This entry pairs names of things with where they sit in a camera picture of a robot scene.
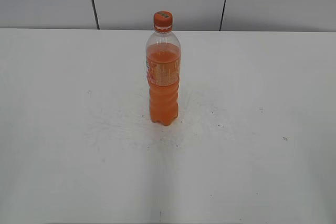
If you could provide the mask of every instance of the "bottle base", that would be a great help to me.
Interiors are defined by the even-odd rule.
[[[160,124],[162,124],[162,125],[164,125],[164,126],[169,126],[169,125],[171,125],[172,124],[172,122],[174,122],[174,120],[176,119],[178,117],[178,115],[176,115],[173,119],[171,119],[171,120],[159,120],[159,119],[156,119],[156,118],[152,118],[151,117],[151,121],[153,122],[153,123],[160,123]]]
[[[169,126],[178,117],[178,107],[179,106],[176,104],[175,109],[170,113],[155,113],[150,109],[151,121],[153,123],[161,123],[164,126]]]

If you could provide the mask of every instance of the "bottle label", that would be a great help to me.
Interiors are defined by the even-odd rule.
[[[157,86],[169,86],[178,82],[180,76],[180,61],[157,63],[147,58],[147,79]]]

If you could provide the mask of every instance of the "bottle cap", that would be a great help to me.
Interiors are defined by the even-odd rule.
[[[173,14],[162,10],[154,14],[154,29],[160,33],[167,33],[173,29]]]

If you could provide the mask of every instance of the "plastic bottle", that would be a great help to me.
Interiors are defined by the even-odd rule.
[[[150,116],[153,122],[170,125],[178,116],[177,90],[180,81],[181,45],[172,32],[173,15],[154,14],[155,32],[148,39],[147,80],[150,87]]]

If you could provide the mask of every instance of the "white tabletop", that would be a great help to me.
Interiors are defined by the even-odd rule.
[[[168,127],[150,34],[0,29],[0,223],[335,223],[336,34],[176,32]]]

